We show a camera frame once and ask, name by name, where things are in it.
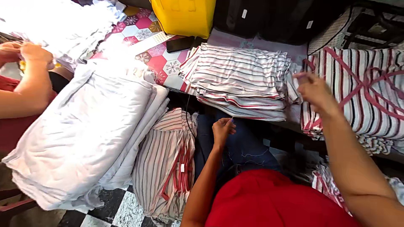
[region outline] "person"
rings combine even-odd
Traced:
[[[12,151],[25,130],[46,109],[73,74],[63,67],[48,72],[53,55],[40,45],[29,42],[0,44],[0,68],[17,62],[21,55],[26,61],[21,81],[0,76],[0,153]]]
[[[305,78],[298,90],[321,116],[334,181],[353,217],[317,190],[292,183],[270,153],[255,144],[259,141],[245,137],[246,132],[238,135],[246,130],[241,121],[221,118],[212,126],[213,146],[189,194],[181,227],[404,226],[404,206],[357,142],[325,81],[307,72],[295,77]],[[226,157],[238,167],[237,176],[216,193]]]

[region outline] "black and white tile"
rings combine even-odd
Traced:
[[[68,210],[58,227],[155,227],[137,202],[133,187],[101,190],[100,199],[105,205],[94,210]],[[171,227],[179,227],[174,222]]]

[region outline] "stack of fabric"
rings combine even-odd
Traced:
[[[44,210],[102,206],[98,191],[129,185],[140,142],[167,111],[153,78],[140,61],[80,64],[2,160],[13,182]]]
[[[147,134],[133,169],[133,191],[158,225],[181,220],[194,184],[196,117],[181,108],[167,112]]]
[[[125,17],[124,7],[109,0],[93,0],[86,6],[71,0],[3,1],[0,32],[41,44],[57,62],[74,71],[112,25]]]
[[[385,178],[396,193],[398,201],[404,206],[404,185],[401,180],[397,177],[385,176]],[[334,177],[332,176],[330,167],[328,167],[327,164],[317,165],[317,169],[313,171],[311,187],[323,193],[352,216],[339,189],[335,185]]]
[[[307,65],[329,85],[345,117],[369,154],[388,154],[404,139],[404,51],[325,47]],[[302,130],[323,140],[320,116],[302,105]]]
[[[180,76],[200,102],[231,116],[284,121],[288,90],[297,95],[290,65],[287,53],[202,43],[181,64]]]

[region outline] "blue jeans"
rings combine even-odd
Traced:
[[[231,116],[217,109],[213,115],[199,115],[198,128],[195,144],[195,181],[201,173],[204,163],[213,148],[212,125],[221,118],[230,118]],[[275,157],[269,152],[269,147],[263,145],[262,141],[250,131],[245,125],[243,119],[234,118],[236,134],[229,135],[226,141],[226,148],[223,151],[221,167],[217,178],[232,168],[254,165],[255,168],[268,168],[276,171],[282,171],[281,166]]]

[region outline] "red t-shirt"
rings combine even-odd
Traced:
[[[243,172],[217,193],[205,226],[359,227],[319,191],[292,183],[279,172]]]
[[[14,91],[20,83],[19,80],[0,76],[0,90]],[[49,103],[56,97],[53,92]],[[17,145],[25,130],[39,117],[33,115],[23,118],[0,119],[0,153],[6,155],[10,153]]]

